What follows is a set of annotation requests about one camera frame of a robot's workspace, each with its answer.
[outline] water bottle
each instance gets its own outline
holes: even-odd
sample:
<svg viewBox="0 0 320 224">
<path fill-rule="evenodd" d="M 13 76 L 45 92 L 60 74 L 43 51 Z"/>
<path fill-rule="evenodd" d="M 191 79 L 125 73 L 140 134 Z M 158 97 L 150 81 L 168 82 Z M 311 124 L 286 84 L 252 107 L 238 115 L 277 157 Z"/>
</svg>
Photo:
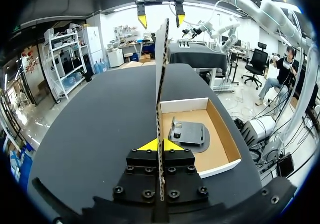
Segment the water bottle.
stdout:
<svg viewBox="0 0 320 224">
<path fill-rule="evenodd" d="M 94 65 L 95 73 L 96 73 L 96 74 L 99 74 L 99 73 L 100 73 L 100 67 L 99 67 L 98 61 L 96 61 L 95 63 L 96 63 L 96 64 Z"/>
<path fill-rule="evenodd" d="M 102 62 L 102 58 L 100 59 L 100 69 L 101 73 L 106 72 L 105 64 Z"/>
<path fill-rule="evenodd" d="M 104 59 L 103 59 L 102 61 L 105 63 L 104 65 L 105 65 L 106 70 L 109 70 L 109 69 L 110 69 L 110 64 L 109 64 L 109 62 L 108 62 L 108 61 L 105 62 Z"/>
</svg>

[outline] white refrigerator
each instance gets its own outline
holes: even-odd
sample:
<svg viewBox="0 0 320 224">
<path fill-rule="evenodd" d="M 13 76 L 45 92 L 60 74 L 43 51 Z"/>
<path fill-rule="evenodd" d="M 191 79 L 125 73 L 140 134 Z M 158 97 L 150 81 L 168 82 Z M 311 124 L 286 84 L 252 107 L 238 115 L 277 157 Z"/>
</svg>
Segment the white refrigerator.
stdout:
<svg viewBox="0 0 320 224">
<path fill-rule="evenodd" d="M 100 62 L 100 59 L 104 58 L 104 51 L 101 47 L 100 34 L 98 27 L 87 27 L 83 29 L 84 42 L 88 46 L 88 55 L 91 63 L 91 67 L 94 73 L 95 63 Z"/>
</svg>

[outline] desk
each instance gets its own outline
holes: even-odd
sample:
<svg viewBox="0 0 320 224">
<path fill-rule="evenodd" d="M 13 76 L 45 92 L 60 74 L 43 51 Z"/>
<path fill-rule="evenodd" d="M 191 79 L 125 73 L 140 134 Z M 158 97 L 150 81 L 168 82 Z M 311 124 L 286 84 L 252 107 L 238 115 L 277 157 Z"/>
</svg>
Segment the desk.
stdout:
<svg viewBox="0 0 320 224">
<path fill-rule="evenodd" d="M 178 43 L 169 44 L 169 62 L 187 63 L 192 68 L 221 68 L 224 72 L 227 70 L 225 54 L 214 52 L 200 44 L 189 45 L 190 48 L 184 48 L 179 47 Z"/>
<path fill-rule="evenodd" d="M 154 45 L 154 44 L 155 43 L 153 41 L 144 42 L 144 43 L 131 43 L 131 44 L 127 44 L 125 46 L 119 46 L 119 48 L 122 49 L 123 54 L 137 53 L 140 58 L 144 45 Z"/>
<path fill-rule="evenodd" d="M 39 177 L 80 213 L 93 206 L 95 195 L 112 200 L 131 148 L 157 137 L 155 70 L 151 65 L 102 73 L 56 118 L 37 151 L 27 191 L 51 220 L 57 213 L 37 193 L 32 179 Z M 240 131 L 210 87 L 186 64 L 168 65 L 165 78 L 162 101 L 209 97 L 241 153 L 234 169 L 203 180 L 212 190 L 210 196 L 229 208 L 262 188 Z"/>
</svg>

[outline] yellow triangle marker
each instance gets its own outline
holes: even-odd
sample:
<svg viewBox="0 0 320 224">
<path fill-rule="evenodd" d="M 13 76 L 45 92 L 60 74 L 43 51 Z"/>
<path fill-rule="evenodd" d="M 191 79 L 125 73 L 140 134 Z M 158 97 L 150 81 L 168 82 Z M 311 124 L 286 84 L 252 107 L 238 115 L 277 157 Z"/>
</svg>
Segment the yellow triangle marker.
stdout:
<svg viewBox="0 0 320 224">
<path fill-rule="evenodd" d="M 158 140 L 157 140 L 157 138 L 152 140 L 151 142 L 145 144 L 144 146 L 140 147 L 138 150 L 139 151 L 146 151 L 148 149 L 151 149 L 152 151 L 157 151 L 158 150 Z M 171 149 L 184 150 L 184 148 L 178 146 L 177 144 L 171 142 L 169 139 L 165 138 L 164 139 L 164 150 L 165 151 L 169 151 Z"/>
<path fill-rule="evenodd" d="M 185 19 L 185 15 L 182 15 L 182 14 L 180 14 L 180 15 L 178 15 L 178 17 L 177 17 L 177 27 L 179 28 L 180 27 L 180 25 L 183 23 L 183 21 L 184 21 L 184 19 Z"/>
<path fill-rule="evenodd" d="M 145 29 L 147 29 L 147 18 L 146 17 L 147 16 L 145 16 L 145 15 L 138 16 L 140 23 L 143 25 L 143 27 Z"/>
</svg>

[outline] white cardboard panel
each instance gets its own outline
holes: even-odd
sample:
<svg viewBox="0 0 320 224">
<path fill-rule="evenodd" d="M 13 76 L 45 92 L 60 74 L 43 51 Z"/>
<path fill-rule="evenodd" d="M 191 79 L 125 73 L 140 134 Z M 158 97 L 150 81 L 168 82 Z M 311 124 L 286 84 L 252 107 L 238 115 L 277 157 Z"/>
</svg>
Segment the white cardboard panel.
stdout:
<svg viewBox="0 0 320 224">
<path fill-rule="evenodd" d="M 228 171 L 228 170 L 234 168 L 240 162 L 241 162 L 241 159 L 237 159 L 237 160 L 235 160 L 233 162 L 230 162 L 228 164 L 225 164 L 223 166 L 200 172 L 199 174 L 200 174 L 201 178 L 211 177 L 213 175 L 216 175 L 216 174 L 219 174 L 219 173 L 223 173 L 225 171 Z"/>
<path fill-rule="evenodd" d="M 162 113 L 186 112 L 207 108 L 209 98 L 194 98 L 161 102 Z"/>
</svg>

